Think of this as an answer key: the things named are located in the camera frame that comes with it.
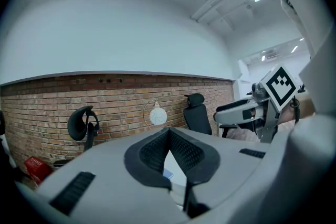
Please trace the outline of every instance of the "white panel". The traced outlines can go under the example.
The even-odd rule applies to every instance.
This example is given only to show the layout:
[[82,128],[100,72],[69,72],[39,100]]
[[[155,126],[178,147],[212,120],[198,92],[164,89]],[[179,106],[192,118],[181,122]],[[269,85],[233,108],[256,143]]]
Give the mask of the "white panel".
[[335,40],[335,32],[330,32],[322,47],[300,73],[317,113],[336,115]]
[[250,73],[247,65],[242,61],[237,61],[240,77],[233,84],[235,100],[248,97],[246,94],[251,91]]
[[67,72],[136,71],[234,79],[221,38],[162,0],[51,0],[0,47],[0,84]]
[[248,66],[250,72],[250,80],[252,83],[259,82],[273,66],[276,64],[284,65],[294,78],[295,82],[302,85],[299,77],[301,70],[309,63],[310,55],[308,52],[301,55],[293,55],[285,58],[278,58],[272,62],[258,62]]

